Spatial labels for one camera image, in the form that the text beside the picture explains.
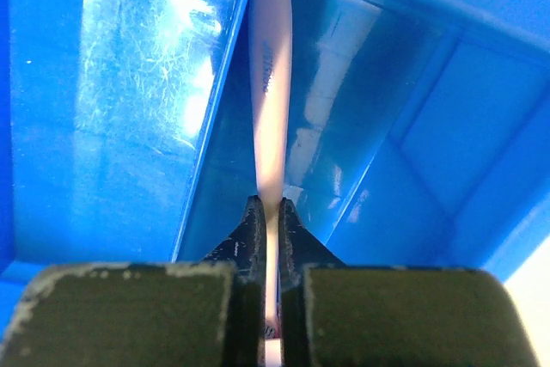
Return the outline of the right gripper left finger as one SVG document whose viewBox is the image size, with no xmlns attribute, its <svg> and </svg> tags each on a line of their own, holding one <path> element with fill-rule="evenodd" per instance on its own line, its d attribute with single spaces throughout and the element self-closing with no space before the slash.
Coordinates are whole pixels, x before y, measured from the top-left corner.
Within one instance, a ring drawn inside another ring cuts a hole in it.
<svg viewBox="0 0 550 367">
<path fill-rule="evenodd" d="M 266 219 L 239 225 L 197 263 L 49 266 L 4 330 L 4 366 L 258 366 L 265 347 Z"/>
</svg>

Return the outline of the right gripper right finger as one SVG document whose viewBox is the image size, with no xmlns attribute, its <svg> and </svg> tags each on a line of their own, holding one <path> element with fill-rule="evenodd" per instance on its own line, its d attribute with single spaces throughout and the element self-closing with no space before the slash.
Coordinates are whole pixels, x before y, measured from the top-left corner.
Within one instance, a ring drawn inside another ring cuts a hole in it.
<svg viewBox="0 0 550 367">
<path fill-rule="evenodd" d="M 278 211 L 286 366 L 535 366 L 516 307 L 490 273 L 348 266 Z"/>
</svg>

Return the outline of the pink toothbrush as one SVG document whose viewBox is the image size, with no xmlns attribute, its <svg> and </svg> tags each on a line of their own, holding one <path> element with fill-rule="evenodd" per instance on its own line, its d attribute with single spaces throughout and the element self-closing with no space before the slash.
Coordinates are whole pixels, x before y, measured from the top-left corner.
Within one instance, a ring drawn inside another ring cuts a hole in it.
<svg viewBox="0 0 550 367">
<path fill-rule="evenodd" d="M 278 208 L 283 198 L 284 153 L 291 76 L 291 0 L 250 0 L 248 51 L 254 123 L 256 186 L 266 219 L 266 366 L 280 366 L 278 315 Z"/>
</svg>

